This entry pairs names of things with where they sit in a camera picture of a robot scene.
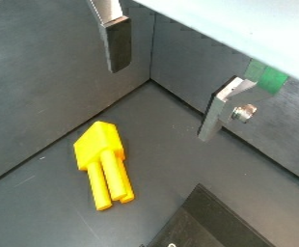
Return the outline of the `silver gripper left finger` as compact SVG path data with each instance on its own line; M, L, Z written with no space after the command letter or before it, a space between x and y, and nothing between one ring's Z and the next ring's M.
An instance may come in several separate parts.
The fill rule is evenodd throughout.
M105 43L107 66L117 73L131 64L131 19L119 0L87 0Z

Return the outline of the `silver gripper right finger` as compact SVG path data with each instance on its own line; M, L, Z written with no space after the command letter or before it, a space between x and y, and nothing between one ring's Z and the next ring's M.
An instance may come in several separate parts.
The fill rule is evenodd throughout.
M244 77L234 76L212 96L200 138L208 142L233 120L248 123L257 113L256 102L273 97L289 79L289 75L252 60Z

